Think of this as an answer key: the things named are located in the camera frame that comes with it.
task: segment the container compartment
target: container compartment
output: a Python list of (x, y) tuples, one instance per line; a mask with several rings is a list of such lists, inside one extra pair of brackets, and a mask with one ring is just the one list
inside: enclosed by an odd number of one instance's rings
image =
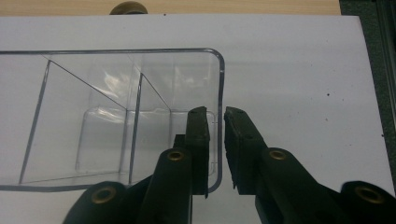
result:
[[(185, 133), (188, 111), (202, 105), (211, 134), (209, 187), (218, 186), (224, 63), (215, 50), (1, 52), (0, 72), (20, 87), (27, 84), (16, 76), (41, 73), (42, 79), (30, 98), (37, 101), (25, 125), (30, 132), (2, 145), (0, 189), (84, 189), (105, 180), (132, 185), (153, 173), (161, 152)], [(18, 122), (15, 116), (7, 126)], [(9, 136), (7, 127), (0, 132)]]

